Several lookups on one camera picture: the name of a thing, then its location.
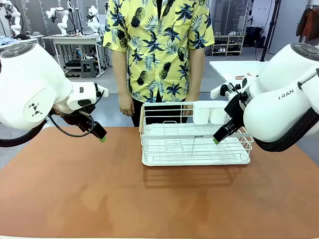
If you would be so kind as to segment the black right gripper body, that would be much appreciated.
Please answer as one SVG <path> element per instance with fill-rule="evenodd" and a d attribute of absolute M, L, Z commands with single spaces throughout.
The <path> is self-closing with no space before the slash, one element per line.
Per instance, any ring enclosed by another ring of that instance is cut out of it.
<path fill-rule="evenodd" d="M 230 116 L 230 120 L 225 124 L 226 127 L 242 127 L 244 125 L 244 110 L 241 107 L 242 100 L 246 100 L 246 96 L 242 93 L 235 95 L 228 105 L 225 112 Z"/>

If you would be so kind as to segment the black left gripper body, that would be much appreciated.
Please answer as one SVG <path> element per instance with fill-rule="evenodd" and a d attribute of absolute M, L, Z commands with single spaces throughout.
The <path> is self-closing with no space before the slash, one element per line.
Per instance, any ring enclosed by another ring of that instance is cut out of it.
<path fill-rule="evenodd" d="M 74 112 L 61 117 L 67 124 L 77 126 L 82 132 L 95 132 L 96 122 L 93 117 L 87 113 Z"/>

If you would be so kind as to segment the person's right hand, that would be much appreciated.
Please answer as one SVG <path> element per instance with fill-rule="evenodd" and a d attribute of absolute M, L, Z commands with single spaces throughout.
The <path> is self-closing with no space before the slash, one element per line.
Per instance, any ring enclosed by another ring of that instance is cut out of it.
<path fill-rule="evenodd" d="M 134 102 L 128 93 L 118 93 L 119 108 L 122 114 L 133 116 L 135 113 Z"/>

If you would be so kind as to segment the person's left hand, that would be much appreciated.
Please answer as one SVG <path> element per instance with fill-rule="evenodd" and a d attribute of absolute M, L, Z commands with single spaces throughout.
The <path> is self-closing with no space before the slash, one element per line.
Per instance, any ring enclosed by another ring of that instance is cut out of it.
<path fill-rule="evenodd" d="M 182 108 L 182 114 L 184 116 L 191 116 L 193 114 L 193 103 L 195 101 L 199 100 L 199 93 L 189 93 L 187 97 L 185 98 L 185 102 L 187 104 L 183 105 Z"/>

